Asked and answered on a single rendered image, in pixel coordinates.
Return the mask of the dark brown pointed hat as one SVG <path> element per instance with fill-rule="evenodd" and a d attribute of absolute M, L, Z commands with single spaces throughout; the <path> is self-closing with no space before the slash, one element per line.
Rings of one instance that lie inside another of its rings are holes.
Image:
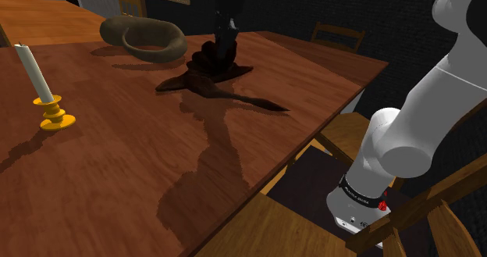
<path fill-rule="evenodd" d="M 264 98 L 238 95 L 217 87 L 217 83 L 232 80 L 249 73 L 253 66 L 239 66 L 236 58 L 237 43 L 234 41 L 222 59 L 217 57 L 218 45 L 206 41 L 201 50 L 195 52 L 187 63 L 187 71 L 178 77 L 161 82 L 156 92 L 169 92 L 187 89 L 204 98 L 227 98 L 246 102 L 269 111 L 284 112 L 287 108 Z"/>

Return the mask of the dark wooden chair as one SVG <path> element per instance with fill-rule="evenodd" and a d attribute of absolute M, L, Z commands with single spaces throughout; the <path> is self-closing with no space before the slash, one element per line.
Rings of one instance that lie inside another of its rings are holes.
<path fill-rule="evenodd" d="M 322 40 L 322 39 L 317 39 L 317 35 L 319 31 L 325 31 L 331 34 L 338 34 L 338 35 L 343 35 L 347 37 L 352 37 L 357 40 L 356 45 L 354 47 L 348 47 L 344 44 L 336 43 L 336 42 L 331 42 L 327 40 Z M 317 22 L 315 24 L 315 28 L 313 30 L 313 33 L 311 35 L 311 42 L 319 45 L 324 45 L 329 48 L 335 48 L 341 51 L 345 52 L 350 52 L 350 53 L 357 53 L 357 50 L 360 48 L 361 42 L 364 39 L 364 36 L 366 34 L 366 31 L 363 30 L 362 32 L 358 32 L 356 30 L 352 30 L 349 28 L 345 27 L 338 27 L 338 26 L 333 26 L 333 25 L 328 25 L 324 24 L 321 22 Z"/>

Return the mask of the light brown wooden table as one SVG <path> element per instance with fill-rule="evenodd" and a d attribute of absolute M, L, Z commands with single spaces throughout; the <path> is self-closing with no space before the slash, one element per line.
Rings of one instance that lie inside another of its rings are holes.
<path fill-rule="evenodd" d="M 0 27 L 11 45 L 100 41 L 104 20 L 65 0 L 0 0 Z"/>

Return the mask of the white candle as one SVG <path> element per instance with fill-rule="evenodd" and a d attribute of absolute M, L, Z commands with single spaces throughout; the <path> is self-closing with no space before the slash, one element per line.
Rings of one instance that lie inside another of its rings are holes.
<path fill-rule="evenodd" d="M 15 44 L 14 47 L 38 97 L 43 103 L 53 102 L 54 97 L 30 48 L 20 43 Z"/>

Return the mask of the olive brown curved horn shape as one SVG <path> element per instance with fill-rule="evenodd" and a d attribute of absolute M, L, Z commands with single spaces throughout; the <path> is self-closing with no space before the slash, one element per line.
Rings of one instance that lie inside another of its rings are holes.
<path fill-rule="evenodd" d="M 163 20 L 114 16 L 101 23 L 99 34 L 107 44 L 122 46 L 145 62 L 172 62 L 187 51 L 187 40 L 181 29 Z"/>

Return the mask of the yellow candlestick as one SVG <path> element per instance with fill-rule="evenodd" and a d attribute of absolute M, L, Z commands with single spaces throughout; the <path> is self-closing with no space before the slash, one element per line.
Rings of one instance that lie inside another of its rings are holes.
<path fill-rule="evenodd" d="M 33 100 L 35 105 L 41 106 L 44 110 L 44 120 L 40 123 L 42 130 L 57 131 L 66 129 L 76 122 L 76 118 L 61 109 L 59 102 L 62 100 L 60 95 L 53 95 L 52 102 L 42 102 L 40 98 Z"/>

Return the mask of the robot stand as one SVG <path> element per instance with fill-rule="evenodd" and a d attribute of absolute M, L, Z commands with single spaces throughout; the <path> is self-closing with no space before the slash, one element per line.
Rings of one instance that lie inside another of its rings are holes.
<path fill-rule="evenodd" d="M 268 196 L 305 219 L 346 240 L 351 233 L 338 227 L 326 205 L 326 197 L 338 185 L 349 166 L 318 148 L 309 147 L 286 169 L 284 176 L 270 190 Z M 400 232 L 400 240 L 407 257 L 431 257 L 426 218 Z"/>

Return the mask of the reddish brown wooden table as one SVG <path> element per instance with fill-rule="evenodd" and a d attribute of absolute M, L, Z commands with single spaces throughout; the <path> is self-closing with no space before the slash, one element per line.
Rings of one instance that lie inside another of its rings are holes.
<path fill-rule="evenodd" d="M 76 121 L 48 132 L 14 48 L 0 48 L 0 257 L 184 257 L 384 68 L 269 32 L 242 33 L 221 83 L 270 112 L 158 94 L 185 59 L 151 65 L 103 42 L 32 48 Z"/>

